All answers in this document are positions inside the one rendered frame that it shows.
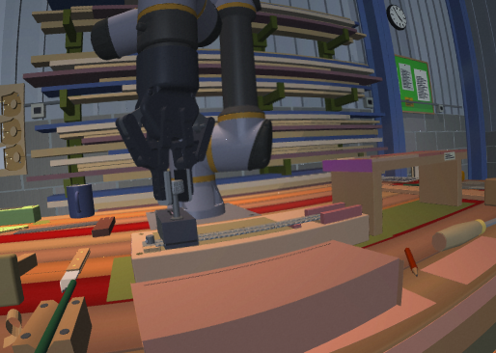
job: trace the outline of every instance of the mug handle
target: mug handle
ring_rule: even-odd
[[[76,191],[76,204],[77,204],[77,213],[81,213],[81,205],[79,204],[79,191]]]

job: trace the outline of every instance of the green bulletin board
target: green bulletin board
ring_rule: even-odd
[[[402,110],[413,113],[434,113],[428,63],[402,56],[395,56],[395,59]]]

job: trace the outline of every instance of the wall clock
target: wall clock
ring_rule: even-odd
[[[404,30],[406,27],[406,15],[404,15],[404,11],[397,5],[390,5],[386,12],[389,23],[397,30]]]

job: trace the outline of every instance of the black metal block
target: black metal block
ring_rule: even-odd
[[[196,219],[182,208],[179,212],[182,216],[179,220],[173,220],[173,213],[168,209],[155,212],[158,234],[166,250],[199,244]]]

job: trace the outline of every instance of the red pencil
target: red pencil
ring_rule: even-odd
[[[410,269],[413,274],[415,274],[415,277],[419,276],[419,269],[417,268],[417,263],[415,262],[415,259],[413,258],[412,252],[408,247],[404,249],[404,252],[406,254],[406,258],[408,259],[408,263],[410,264]]]

